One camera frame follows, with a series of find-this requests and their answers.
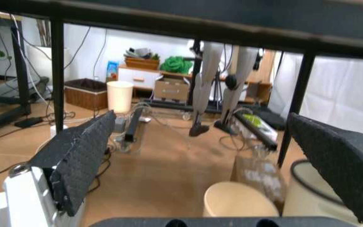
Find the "green cloth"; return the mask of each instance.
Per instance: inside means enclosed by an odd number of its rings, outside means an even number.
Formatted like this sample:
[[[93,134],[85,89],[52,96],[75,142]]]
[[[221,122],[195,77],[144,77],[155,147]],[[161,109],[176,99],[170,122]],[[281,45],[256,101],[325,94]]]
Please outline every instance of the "green cloth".
[[[172,56],[167,58],[161,65],[161,70],[167,72],[188,73],[193,63],[183,60],[183,57]]]

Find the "wicker basket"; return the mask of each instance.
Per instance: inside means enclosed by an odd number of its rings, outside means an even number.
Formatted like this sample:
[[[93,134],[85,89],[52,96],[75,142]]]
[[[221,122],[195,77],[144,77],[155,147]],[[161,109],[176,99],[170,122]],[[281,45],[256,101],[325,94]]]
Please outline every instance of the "wicker basket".
[[[107,108],[107,85],[91,79],[65,82],[65,101],[89,110]]]

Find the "white vase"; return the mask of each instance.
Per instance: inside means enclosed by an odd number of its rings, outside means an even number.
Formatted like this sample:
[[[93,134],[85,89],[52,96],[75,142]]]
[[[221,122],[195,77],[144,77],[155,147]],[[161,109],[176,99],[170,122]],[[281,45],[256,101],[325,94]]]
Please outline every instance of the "white vase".
[[[42,50],[49,58],[51,58],[51,47],[41,47],[38,46],[40,50]],[[44,53],[42,53],[40,50],[28,45],[27,46],[27,55],[29,58],[29,61],[32,63],[33,67],[37,71],[37,73],[41,77],[48,77],[50,80],[48,82],[48,85],[52,85],[52,64],[51,60],[48,59]],[[69,49],[64,48],[64,66],[66,66],[69,61],[71,60]],[[71,66],[68,66],[64,70],[64,80],[68,80],[71,76],[70,72]],[[33,78],[37,78],[37,74],[34,72],[34,70],[29,67],[30,74],[33,76]]]

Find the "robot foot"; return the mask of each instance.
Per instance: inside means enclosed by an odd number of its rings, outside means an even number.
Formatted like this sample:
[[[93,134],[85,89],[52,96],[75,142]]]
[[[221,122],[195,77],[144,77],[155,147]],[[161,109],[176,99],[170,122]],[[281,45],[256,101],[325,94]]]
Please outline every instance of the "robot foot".
[[[229,125],[222,124],[221,120],[216,121],[214,124],[214,127],[219,128],[220,130],[222,130],[232,136],[236,136],[238,134]]]
[[[208,130],[209,130],[208,125],[195,124],[190,129],[189,136],[196,137],[196,136],[199,136],[199,135],[207,132]]]

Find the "drawer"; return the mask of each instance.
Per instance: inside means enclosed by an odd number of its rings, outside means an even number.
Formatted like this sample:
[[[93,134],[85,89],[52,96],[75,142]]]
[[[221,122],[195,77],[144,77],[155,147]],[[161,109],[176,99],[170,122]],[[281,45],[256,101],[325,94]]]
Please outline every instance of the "drawer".
[[[134,87],[154,89],[155,79],[159,76],[159,72],[119,68],[119,80],[131,82]]]

